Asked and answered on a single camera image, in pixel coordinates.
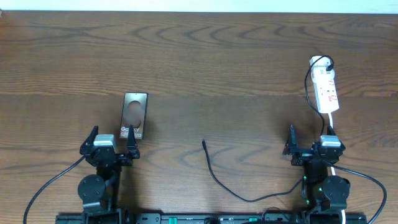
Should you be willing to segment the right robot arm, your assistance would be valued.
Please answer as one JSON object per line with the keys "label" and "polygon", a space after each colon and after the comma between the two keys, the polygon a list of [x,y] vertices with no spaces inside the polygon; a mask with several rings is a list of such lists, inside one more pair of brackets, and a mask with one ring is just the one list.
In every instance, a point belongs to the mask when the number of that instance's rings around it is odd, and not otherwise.
{"label": "right robot arm", "polygon": [[307,210],[302,212],[304,223],[343,222],[345,216],[341,212],[347,208],[351,184],[348,179],[330,175],[328,167],[339,161],[344,150],[331,127],[310,148],[299,147],[294,127],[289,128],[283,154],[292,156],[293,166],[304,169],[303,197],[308,203]]}

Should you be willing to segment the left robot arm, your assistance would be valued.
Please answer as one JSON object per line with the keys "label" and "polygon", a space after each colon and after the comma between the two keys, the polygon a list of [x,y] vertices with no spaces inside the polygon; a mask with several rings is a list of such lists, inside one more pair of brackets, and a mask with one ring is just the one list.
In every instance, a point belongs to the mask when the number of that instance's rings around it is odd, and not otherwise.
{"label": "left robot arm", "polygon": [[80,154],[96,168],[96,174],[87,175],[78,185],[83,202],[83,223],[132,223],[128,210],[119,208],[118,193],[122,167],[132,166],[140,158],[133,127],[127,134],[127,153],[116,152],[112,134],[99,134],[94,126],[80,147]]}

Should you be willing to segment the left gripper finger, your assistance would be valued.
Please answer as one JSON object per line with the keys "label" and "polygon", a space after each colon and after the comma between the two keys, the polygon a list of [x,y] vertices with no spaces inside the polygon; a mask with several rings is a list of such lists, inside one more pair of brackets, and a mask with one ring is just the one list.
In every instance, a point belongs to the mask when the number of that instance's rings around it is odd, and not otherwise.
{"label": "left gripper finger", "polygon": [[131,124],[129,125],[126,147],[131,155],[138,155],[138,147],[134,135],[134,128]]}
{"label": "left gripper finger", "polygon": [[91,133],[81,145],[81,149],[91,149],[94,146],[95,137],[98,135],[98,126],[94,126]]}

